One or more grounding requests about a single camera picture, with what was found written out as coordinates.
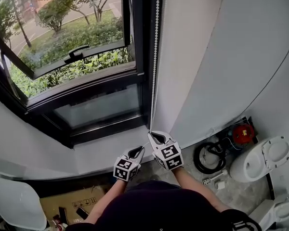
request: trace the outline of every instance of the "toilet lid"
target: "toilet lid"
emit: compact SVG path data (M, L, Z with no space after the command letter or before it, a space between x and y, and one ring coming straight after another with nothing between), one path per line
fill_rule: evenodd
M262 151L268 168L279 167L289 159L289 140L284 136L271 138L263 145Z
M289 219L289 201L277 204L274 207L275 221L286 221Z

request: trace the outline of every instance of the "shirt sleeve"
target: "shirt sleeve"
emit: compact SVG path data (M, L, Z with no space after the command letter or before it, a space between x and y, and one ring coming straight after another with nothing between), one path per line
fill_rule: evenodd
M231 224L234 231L261 231L259 224L242 211L229 209L223 211L221 215L224 220Z
M66 231L94 231L95 225L88 222L76 223L66 227Z

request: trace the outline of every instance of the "white ceramic fixture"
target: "white ceramic fixture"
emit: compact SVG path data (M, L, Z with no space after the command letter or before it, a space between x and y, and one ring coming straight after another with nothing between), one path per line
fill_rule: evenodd
M44 230L46 217L39 196L26 183L0 178L0 215L9 224L31 230Z
M229 174L236 181L260 179L289 159L289 140L284 136L263 140L238 156Z
M274 222L289 219L289 201L276 203L274 200L264 200L251 214L250 218L258 222L263 231Z

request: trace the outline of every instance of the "toilet paper roll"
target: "toilet paper roll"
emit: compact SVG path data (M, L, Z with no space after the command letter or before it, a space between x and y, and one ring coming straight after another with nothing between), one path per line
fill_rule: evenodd
M225 181L220 180L220 181L215 182L215 188L217 190L224 189L225 188Z

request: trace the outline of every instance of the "black cable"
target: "black cable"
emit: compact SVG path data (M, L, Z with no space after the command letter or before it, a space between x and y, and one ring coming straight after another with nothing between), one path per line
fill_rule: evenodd
M214 155L217 155L219 157L218 165L216 166L216 168L207 168L200 161L200 152L203 148L205 148L207 146L209 146L209 148L207 149L207 152L212 153ZM221 149L218 146L218 143L212 143L212 142L203 143L203 144L199 145L197 148L195 148L195 150L194 150L193 160L194 160L195 167L201 173L208 174L208 175L213 174L217 171L220 171L226 165L226 159L225 159L226 155L225 154L226 154L226 150Z

